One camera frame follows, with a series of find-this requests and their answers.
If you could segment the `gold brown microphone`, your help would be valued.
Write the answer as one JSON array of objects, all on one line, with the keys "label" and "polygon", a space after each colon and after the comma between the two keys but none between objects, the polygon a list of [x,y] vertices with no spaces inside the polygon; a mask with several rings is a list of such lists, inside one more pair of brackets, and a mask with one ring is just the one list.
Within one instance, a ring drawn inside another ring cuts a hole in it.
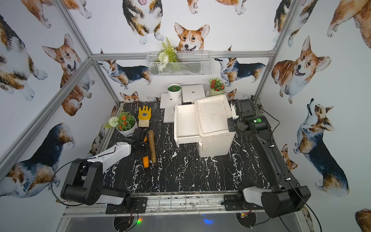
[{"label": "gold brown microphone", "polygon": [[153,164],[157,164],[157,155],[156,155],[156,147],[155,147],[155,134],[153,130],[148,131],[148,140],[150,146],[150,153],[151,153],[151,161]]}]

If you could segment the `orange microphone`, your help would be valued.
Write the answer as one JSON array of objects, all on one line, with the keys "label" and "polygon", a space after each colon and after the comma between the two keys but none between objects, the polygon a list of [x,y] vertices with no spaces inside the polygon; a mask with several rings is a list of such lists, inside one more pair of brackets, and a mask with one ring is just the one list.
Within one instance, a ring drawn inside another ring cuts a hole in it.
[{"label": "orange microphone", "polygon": [[148,168],[149,167],[149,157],[148,156],[145,156],[143,157],[143,165],[144,165],[144,168]]}]

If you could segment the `white drawer cabinet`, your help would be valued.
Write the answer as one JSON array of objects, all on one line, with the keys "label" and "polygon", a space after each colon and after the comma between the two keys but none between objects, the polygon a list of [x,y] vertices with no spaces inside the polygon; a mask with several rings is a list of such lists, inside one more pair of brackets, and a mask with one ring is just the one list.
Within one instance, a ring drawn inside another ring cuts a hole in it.
[{"label": "white drawer cabinet", "polygon": [[225,95],[216,95],[195,101],[196,122],[201,158],[228,155],[235,132],[230,132],[228,119],[232,110]]}]

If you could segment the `white top drawer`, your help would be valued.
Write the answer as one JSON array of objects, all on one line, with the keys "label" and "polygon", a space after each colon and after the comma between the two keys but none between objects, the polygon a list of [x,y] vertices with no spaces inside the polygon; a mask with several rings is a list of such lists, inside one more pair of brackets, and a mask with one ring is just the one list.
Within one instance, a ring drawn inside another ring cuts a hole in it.
[{"label": "white top drawer", "polygon": [[175,106],[174,140],[178,148],[181,144],[198,143],[200,141],[194,104]]}]

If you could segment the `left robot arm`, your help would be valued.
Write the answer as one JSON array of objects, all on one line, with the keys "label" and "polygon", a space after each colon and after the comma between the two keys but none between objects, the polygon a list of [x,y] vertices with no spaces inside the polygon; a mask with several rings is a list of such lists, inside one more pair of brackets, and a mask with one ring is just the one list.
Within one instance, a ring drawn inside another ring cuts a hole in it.
[{"label": "left robot arm", "polygon": [[104,187],[103,174],[126,157],[143,158],[144,166],[148,167],[149,156],[155,154],[154,132],[135,129],[133,134],[106,151],[87,159],[72,161],[60,196],[81,205],[106,204],[131,209],[130,192]]}]

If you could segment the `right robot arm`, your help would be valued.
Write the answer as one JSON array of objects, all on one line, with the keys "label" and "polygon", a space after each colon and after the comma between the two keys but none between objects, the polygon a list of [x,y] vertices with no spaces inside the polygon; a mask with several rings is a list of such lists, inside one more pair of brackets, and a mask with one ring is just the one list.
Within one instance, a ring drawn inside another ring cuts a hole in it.
[{"label": "right robot arm", "polygon": [[270,187],[244,188],[241,191],[243,201],[262,207],[270,218],[300,211],[311,197],[310,190],[300,185],[287,167],[266,117],[257,115],[250,106],[248,99],[232,101],[228,129],[245,133],[247,143],[255,149],[266,171]]}]

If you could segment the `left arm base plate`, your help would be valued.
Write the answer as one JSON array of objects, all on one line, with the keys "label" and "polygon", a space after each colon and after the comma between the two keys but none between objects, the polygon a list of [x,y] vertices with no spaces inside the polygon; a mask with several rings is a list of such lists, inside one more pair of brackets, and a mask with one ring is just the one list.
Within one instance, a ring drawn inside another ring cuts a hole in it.
[{"label": "left arm base plate", "polygon": [[124,200],[120,205],[108,204],[105,213],[107,215],[129,214],[134,211],[142,214],[146,212],[147,202],[147,197],[131,197],[130,200]]}]

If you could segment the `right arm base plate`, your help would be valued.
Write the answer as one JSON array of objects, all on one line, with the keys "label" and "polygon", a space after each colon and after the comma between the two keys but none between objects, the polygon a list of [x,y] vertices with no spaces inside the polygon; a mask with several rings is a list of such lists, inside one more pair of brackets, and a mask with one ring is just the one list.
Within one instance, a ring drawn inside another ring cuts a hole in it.
[{"label": "right arm base plate", "polygon": [[237,194],[224,195],[221,205],[224,206],[226,211],[250,211],[250,210],[263,210],[263,207],[248,203],[244,200],[243,196]]}]

